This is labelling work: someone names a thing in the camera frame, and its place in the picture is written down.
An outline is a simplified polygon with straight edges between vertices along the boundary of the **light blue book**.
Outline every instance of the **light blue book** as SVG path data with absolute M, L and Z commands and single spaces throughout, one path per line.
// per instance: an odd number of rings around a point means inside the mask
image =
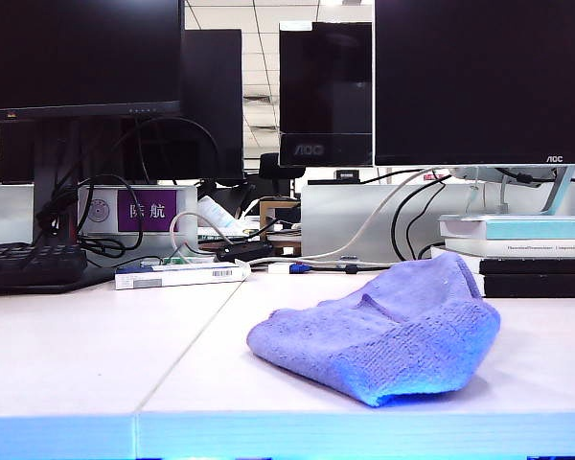
M 441 235 L 478 240 L 575 240 L 575 216 L 440 216 Z

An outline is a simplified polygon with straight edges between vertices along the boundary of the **black book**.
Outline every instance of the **black book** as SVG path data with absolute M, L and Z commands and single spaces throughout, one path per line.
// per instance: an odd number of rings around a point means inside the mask
M 431 249 L 432 257 L 449 252 L 442 247 Z M 481 257 L 450 251 L 462 257 L 472 273 L 482 275 L 503 274 L 575 274 L 575 258 L 497 258 Z
M 575 273 L 494 274 L 473 273 L 484 297 L 575 297 Z

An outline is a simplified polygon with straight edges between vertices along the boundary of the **monitor back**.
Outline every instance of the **monitor back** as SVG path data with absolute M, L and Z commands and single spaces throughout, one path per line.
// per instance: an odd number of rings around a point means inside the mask
M 239 30 L 185 31 L 180 116 L 204 127 L 176 120 L 140 129 L 142 151 L 151 179 L 243 178 L 242 37 Z M 124 130 L 134 127 L 124 121 Z M 124 146 L 129 179 L 143 179 L 138 139 Z
M 280 164 L 372 165 L 371 23 L 280 31 Z

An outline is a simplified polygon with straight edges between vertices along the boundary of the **ceiling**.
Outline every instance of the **ceiling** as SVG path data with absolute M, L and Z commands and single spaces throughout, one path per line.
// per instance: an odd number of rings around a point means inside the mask
M 279 149 L 280 21 L 371 21 L 372 0 L 185 0 L 186 29 L 241 29 L 246 160 Z

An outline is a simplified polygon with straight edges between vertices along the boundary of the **stack of books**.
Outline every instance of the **stack of books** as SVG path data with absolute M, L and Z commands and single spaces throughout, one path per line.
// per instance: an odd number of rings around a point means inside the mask
M 442 216 L 456 252 L 486 297 L 575 297 L 575 216 Z

